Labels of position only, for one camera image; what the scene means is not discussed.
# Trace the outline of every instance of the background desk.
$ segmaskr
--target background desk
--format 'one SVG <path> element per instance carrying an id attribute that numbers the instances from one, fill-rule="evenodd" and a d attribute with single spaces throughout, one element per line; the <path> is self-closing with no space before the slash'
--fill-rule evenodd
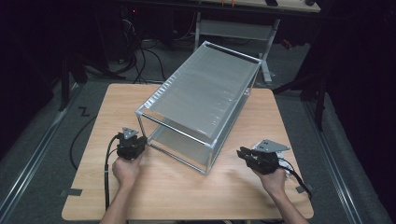
<path id="1" fill-rule="evenodd" d="M 156 85 L 109 86 L 72 186 L 73 189 L 82 189 L 82 194 L 68 196 L 63 218 L 102 218 L 105 212 L 104 164 L 109 141 L 121 131 L 121 127 L 139 130 L 134 111 L 157 88 Z M 274 95 L 270 90 L 253 89 L 209 175 L 201 175 L 162 152 L 147 147 L 141 161 L 141 175 L 131 198 L 128 219 L 280 217 L 259 178 L 236 155 L 239 147 L 252 147 L 263 138 L 290 145 Z M 113 153 L 109 164 L 116 158 Z M 299 173 L 292 150 L 285 153 L 285 159 Z M 306 193 L 296 191 L 297 186 L 296 179 L 289 178 L 286 181 L 287 194 L 305 217 L 312 217 L 311 203 Z M 109 175 L 109 188 L 112 200 L 118 188 L 112 174 Z"/>

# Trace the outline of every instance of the tape piece on table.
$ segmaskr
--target tape piece on table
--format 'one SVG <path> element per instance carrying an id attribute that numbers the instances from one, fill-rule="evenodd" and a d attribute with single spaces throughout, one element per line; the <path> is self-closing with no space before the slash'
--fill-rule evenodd
<path id="1" fill-rule="evenodd" d="M 310 191 L 312 191 L 312 189 L 314 189 L 314 188 L 312 188 L 312 186 L 311 186 L 310 184 L 306 184 L 306 187 L 307 187 Z M 301 186 L 297 187 L 296 189 L 297 189 L 297 192 L 299 192 L 299 193 L 305 192 L 305 189 L 303 189 L 303 187 L 301 187 Z"/>
<path id="2" fill-rule="evenodd" d="M 73 196 L 80 196 L 82 189 L 63 189 L 62 192 L 59 194 L 61 197 L 66 197 L 68 195 Z"/>

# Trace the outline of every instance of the gray carpet floor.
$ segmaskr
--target gray carpet floor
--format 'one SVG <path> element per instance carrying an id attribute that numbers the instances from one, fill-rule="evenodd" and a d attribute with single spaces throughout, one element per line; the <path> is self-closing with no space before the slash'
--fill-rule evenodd
<path id="1" fill-rule="evenodd" d="M 150 50 L 161 58 L 163 72 L 166 77 L 172 75 L 192 53 L 191 46 L 174 46 L 169 49 L 161 44 L 154 45 Z M 235 47 L 247 53 L 257 51 L 260 43 L 244 46 L 233 43 L 221 43 L 225 47 Z M 297 46 L 285 49 L 280 45 L 273 45 L 267 62 L 272 72 L 273 83 L 267 85 L 262 77 L 258 76 L 255 87 L 273 89 L 292 81 L 308 52 L 309 46 Z M 146 66 L 142 77 L 145 80 L 162 80 L 161 67 L 158 59 L 146 52 Z M 142 55 L 137 53 L 140 69 L 143 67 Z M 111 69 L 120 68 L 117 63 L 110 63 Z M 132 82 L 136 77 L 133 69 L 128 73 L 127 80 Z M 94 116 L 97 115 L 100 105 L 110 83 L 117 82 L 106 77 L 89 75 L 86 84 L 79 86 L 79 93 L 73 98 L 67 111 L 52 136 L 48 149 L 43 152 L 43 159 L 37 162 L 34 175 L 28 179 L 28 185 L 20 198 L 15 199 L 15 206 L 9 208 L 7 223 L 92 223 L 86 221 L 69 222 L 62 219 L 62 210 L 65 197 L 60 196 L 63 189 L 69 189 L 76 170 L 70 160 L 78 165 L 84 148 L 89 139 Z M 35 153 L 37 146 L 46 134 L 51 123 L 59 118 L 58 111 L 61 105 L 60 84 L 54 88 L 55 97 L 37 113 L 29 126 L 21 134 L 9 153 L 0 161 L 0 200 L 2 205 L 7 194 L 12 190 L 14 183 L 23 173 L 25 165 Z M 297 162 L 301 169 L 304 181 L 313 187 L 312 205 L 314 216 L 310 223 L 391 223 L 388 214 L 376 197 L 371 183 L 363 172 L 359 161 L 349 144 L 344 130 L 332 108 L 331 99 L 326 96 L 323 117 L 322 133 L 318 132 L 312 122 L 310 108 L 315 102 L 301 102 L 297 91 L 286 91 L 276 96 L 282 119 L 290 138 Z M 323 148 L 331 150 L 331 157 L 345 181 L 349 197 L 356 205 L 360 220 L 351 220 L 348 209 L 340 200 L 337 183 L 332 177 L 332 168 L 329 166 L 329 156 Z"/>

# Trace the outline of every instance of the human arm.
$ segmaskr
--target human arm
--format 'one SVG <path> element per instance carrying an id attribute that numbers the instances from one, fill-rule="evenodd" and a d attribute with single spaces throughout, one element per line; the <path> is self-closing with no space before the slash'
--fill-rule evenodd
<path id="1" fill-rule="evenodd" d="M 253 172 L 260 178 L 262 186 L 268 192 L 274 201 L 280 215 L 287 224 L 306 224 L 308 221 L 297 210 L 286 195 L 285 180 L 286 172 L 284 169 L 278 168 L 269 175 L 262 175 L 257 171 Z"/>
<path id="2" fill-rule="evenodd" d="M 101 224 L 124 224 L 128 212 L 130 196 L 134 188 L 134 182 L 139 175 L 139 163 L 142 155 L 135 160 L 127 161 L 118 157 L 113 163 L 113 175 L 119 181 L 119 189 L 116 196 L 102 217 Z"/>

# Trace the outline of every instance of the person's right forearm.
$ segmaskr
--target person's right forearm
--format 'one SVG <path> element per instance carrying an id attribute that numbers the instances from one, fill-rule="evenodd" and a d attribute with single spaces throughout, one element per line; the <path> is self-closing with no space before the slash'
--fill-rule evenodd
<path id="1" fill-rule="evenodd" d="M 284 193 L 277 195 L 271 195 L 274 203 L 276 204 L 280 215 L 287 224 L 307 224 L 308 221 L 303 217 L 303 215 L 296 209 L 296 207 L 291 203 L 288 196 Z"/>

